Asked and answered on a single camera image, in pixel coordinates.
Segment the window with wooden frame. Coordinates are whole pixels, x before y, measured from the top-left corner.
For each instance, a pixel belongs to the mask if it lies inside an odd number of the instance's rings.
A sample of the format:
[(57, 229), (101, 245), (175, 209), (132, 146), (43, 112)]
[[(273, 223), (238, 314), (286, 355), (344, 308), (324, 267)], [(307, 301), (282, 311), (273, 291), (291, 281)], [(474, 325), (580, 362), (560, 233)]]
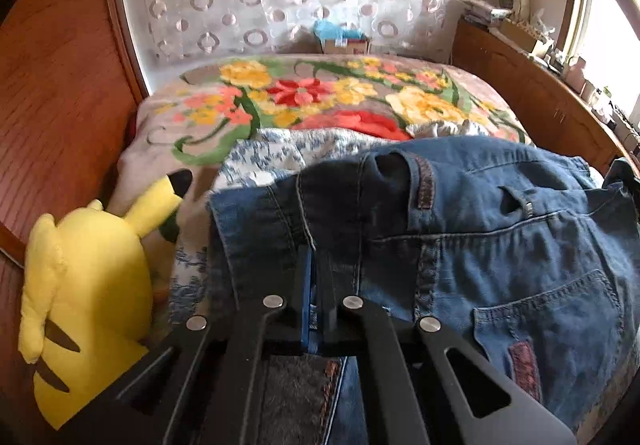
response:
[(616, 0), (568, 0), (564, 53), (586, 62), (585, 76), (630, 121), (639, 106), (639, 39)]

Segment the cardboard box with blue cloth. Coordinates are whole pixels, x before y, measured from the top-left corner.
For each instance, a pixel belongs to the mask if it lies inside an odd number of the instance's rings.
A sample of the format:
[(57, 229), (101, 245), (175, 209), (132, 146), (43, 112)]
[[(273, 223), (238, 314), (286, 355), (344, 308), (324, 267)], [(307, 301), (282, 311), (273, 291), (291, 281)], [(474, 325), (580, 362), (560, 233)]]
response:
[(364, 55), (369, 52), (370, 39), (363, 32), (335, 25), (328, 20), (314, 23), (314, 36), (323, 54)]

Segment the blue denim jeans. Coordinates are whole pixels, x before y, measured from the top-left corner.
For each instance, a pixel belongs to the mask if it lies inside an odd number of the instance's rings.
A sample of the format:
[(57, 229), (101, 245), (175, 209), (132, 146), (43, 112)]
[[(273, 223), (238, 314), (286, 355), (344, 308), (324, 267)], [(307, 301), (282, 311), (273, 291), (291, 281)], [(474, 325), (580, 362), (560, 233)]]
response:
[(585, 444), (639, 367), (634, 175), (620, 161), (596, 183), (580, 158), (496, 140), (471, 172), (416, 157), (416, 182), (376, 155), (352, 210), (308, 180), (302, 206), (331, 249), (358, 239), (355, 295), (456, 329)]

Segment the long wooden sideboard cabinet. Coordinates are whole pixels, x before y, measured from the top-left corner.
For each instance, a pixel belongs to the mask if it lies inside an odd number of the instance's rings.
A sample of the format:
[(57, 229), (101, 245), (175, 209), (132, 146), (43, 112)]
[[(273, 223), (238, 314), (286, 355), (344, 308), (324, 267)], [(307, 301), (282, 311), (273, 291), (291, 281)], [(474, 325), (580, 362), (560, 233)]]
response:
[(458, 20), (451, 57), (506, 100), (537, 146), (580, 156), (602, 174), (620, 157), (639, 171), (637, 159), (569, 87), (487, 30)]

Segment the yellow Pikachu plush toy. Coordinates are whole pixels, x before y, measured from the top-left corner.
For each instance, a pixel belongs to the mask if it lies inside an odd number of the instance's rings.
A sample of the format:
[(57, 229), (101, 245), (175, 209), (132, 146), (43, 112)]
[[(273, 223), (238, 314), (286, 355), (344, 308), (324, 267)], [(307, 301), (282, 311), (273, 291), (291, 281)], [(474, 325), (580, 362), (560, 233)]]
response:
[(58, 430), (148, 352), (151, 272), (142, 240), (174, 213), (193, 174), (152, 184), (121, 217), (99, 200), (44, 213), (25, 254), (18, 350), (34, 366), (40, 413)]

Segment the colourful floral blanket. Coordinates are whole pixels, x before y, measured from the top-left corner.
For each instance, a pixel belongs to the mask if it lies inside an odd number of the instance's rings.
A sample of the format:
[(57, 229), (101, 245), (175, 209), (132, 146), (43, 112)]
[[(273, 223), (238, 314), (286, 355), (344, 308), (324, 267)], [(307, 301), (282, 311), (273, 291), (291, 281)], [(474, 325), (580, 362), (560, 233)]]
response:
[(231, 57), (185, 72), (141, 103), (117, 165), (108, 211), (120, 216), (146, 187), (189, 168), (192, 198), (236, 142), (265, 128), (340, 128), (407, 141), (435, 124), (512, 142), (529, 135), (488, 83), (454, 66), (398, 56)]

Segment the blue white floral bedsheet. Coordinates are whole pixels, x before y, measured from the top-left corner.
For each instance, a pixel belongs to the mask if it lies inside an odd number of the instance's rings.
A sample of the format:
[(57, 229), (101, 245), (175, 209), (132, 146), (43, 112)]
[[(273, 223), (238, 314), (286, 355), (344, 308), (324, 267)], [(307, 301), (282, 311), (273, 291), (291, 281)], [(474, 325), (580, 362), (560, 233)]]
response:
[(314, 288), (332, 283), (337, 300), (358, 292), (358, 239), (340, 235), (337, 248), (329, 247), (302, 206), (303, 181), (311, 181), (334, 199), (346, 200), (343, 210), (349, 212), (359, 176), (376, 155), (390, 155), (408, 165), (409, 179), (416, 182), (416, 157), (438, 168), (471, 172), (498, 147), (496, 139), (463, 136), (447, 122), (435, 122), (403, 143), (346, 129), (262, 129), (254, 139), (236, 142), (222, 153), (212, 190), (241, 202), (222, 209), (224, 228), (217, 228), (207, 199), (201, 199), (188, 217), (178, 237), (171, 275), (171, 323), (209, 311), (229, 313), (241, 298), (288, 287), (288, 270), (303, 245), (326, 254)]

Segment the cardboard box on sideboard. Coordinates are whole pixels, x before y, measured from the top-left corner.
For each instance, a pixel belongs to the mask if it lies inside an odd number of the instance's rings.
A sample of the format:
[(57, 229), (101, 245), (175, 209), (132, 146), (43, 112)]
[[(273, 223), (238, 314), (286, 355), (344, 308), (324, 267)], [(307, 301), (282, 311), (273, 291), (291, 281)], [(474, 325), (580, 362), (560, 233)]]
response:
[(540, 58), (544, 57), (553, 42), (550, 37), (529, 23), (514, 22), (508, 18), (500, 23), (499, 31), (526, 53)]

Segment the stack of papers on sideboard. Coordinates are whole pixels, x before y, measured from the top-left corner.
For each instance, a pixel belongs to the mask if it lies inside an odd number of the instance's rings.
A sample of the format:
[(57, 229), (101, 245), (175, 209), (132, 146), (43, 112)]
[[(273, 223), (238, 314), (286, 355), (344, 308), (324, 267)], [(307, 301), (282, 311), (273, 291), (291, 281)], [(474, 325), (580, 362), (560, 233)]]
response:
[(496, 8), (483, 0), (460, 0), (460, 2), (463, 5), (462, 17), (467, 22), (483, 27), (497, 27), (513, 14), (510, 9)]

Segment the wooden headboard panel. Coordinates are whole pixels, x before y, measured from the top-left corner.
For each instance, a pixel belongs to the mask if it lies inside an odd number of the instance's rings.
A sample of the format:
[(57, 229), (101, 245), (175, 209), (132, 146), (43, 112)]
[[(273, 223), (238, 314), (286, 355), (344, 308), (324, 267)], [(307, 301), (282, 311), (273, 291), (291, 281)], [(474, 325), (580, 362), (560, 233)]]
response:
[(1, 439), (51, 444), (17, 350), (32, 224), (113, 191), (145, 93), (122, 0), (1, 0)]

